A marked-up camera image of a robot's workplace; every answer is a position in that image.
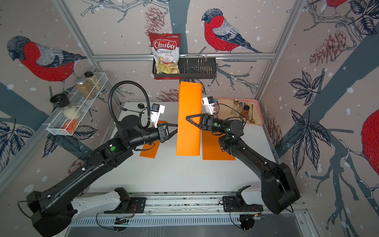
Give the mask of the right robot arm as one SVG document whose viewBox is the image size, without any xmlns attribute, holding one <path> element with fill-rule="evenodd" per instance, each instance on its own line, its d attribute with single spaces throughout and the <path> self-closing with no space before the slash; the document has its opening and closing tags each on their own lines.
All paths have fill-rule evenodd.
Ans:
<svg viewBox="0 0 379 237">
<path fill-rule="evenodd" d="M 269 211 L 279 214 L 300 199 L 300 192 L 289 166 L 266 159 L 241 139 L 244 120 L 222 120 L 213 115 L 198 114 L 186 116 L 186 121 L 200 130 L 222 134 L 219 137 L 221 150 L 242 161 L 260 178 L 262 200 Z"/>
</svg>

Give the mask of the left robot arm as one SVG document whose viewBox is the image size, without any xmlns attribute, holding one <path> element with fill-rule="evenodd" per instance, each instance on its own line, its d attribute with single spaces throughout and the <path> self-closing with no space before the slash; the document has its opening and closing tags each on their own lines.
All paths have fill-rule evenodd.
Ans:
<svg viewBox="0 0 379 237">
<path fill-rule="evenodd" d="M 131 157 L 137 147 L 157 141 L 163 143 L 177 133 L 176 130 L 169 132 L 169 123 L 142 128 L 136 115 L 126 116 L 115 124 L 115 137 L 90 153 L 81 168 L 53 187 L 27 195 L 26 202 L 33 213 L 33 227 L 41 236 L 52 237 L 66 229 L 79 212 L 71 204 L 74 198 L 102 175 Z"/>
</svg>

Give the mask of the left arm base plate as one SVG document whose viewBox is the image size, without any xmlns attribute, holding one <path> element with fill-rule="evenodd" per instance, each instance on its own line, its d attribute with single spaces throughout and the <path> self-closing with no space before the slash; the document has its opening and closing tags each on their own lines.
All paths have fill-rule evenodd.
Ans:
<svg viewBox="0 0 379 237">
<path fill-rule="evenodd" d="M 130 197 L 126 200 L 122 200 L 121 203 L 110 211 L 105 211 L 105 214 L 139 214 L 143 213 L 145 209 L 147 198 L 146 197 Z"/>
</svg>

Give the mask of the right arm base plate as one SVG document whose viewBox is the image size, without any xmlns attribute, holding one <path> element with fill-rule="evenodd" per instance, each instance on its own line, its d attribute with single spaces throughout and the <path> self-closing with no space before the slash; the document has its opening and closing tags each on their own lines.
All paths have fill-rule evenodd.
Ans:
<svg viewBox="0 0 379 237">
<path fill-rule="evenodd" d="M 224 212 L 263 212 L 263 206 L 259 204 L 239 204 L 236 196 L 223 196 L 219 202 Z"/>
</svg>

